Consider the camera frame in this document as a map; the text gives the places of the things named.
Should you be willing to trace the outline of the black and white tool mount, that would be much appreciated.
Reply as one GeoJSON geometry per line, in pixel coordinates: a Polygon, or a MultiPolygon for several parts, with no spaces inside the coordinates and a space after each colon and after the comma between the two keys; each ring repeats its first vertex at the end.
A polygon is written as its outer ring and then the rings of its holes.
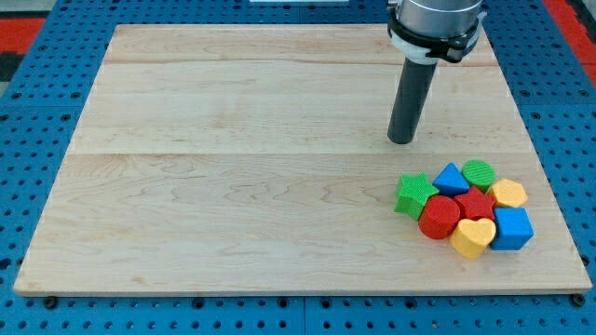
{"type": "Polygon", "coordinates": [[[455,37],[429,37],[407,29],[396,17],[390,16],[387,32],[393,46],[408,60],[421,65],[436,64],[439,60],[458,63],[477,45],[483,32],[481,12],[470,28],[455,37]]]}

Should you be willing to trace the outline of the dark grey cylindrical pointer rod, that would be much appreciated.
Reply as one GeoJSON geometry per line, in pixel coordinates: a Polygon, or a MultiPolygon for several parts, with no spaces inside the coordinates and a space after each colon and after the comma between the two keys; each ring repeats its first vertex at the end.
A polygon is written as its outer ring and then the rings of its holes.
{"type": "Polygon", "coordinates": [[[413,140],[436,67],[436,63],[405,60],[387,128],[392,142],[408,144],[413,140]]]}

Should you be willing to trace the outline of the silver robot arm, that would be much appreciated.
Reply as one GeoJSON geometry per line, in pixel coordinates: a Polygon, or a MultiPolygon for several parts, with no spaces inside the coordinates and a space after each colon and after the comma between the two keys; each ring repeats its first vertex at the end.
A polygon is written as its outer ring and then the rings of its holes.
{"type": "Polygon", "coordinates": [[[477,45],[485,17],[481,4],[481,0],[387,3],[387,33],[405,57],[387,128],[392,142],[413,140],[438,62],[458,63],[477,45]]]}

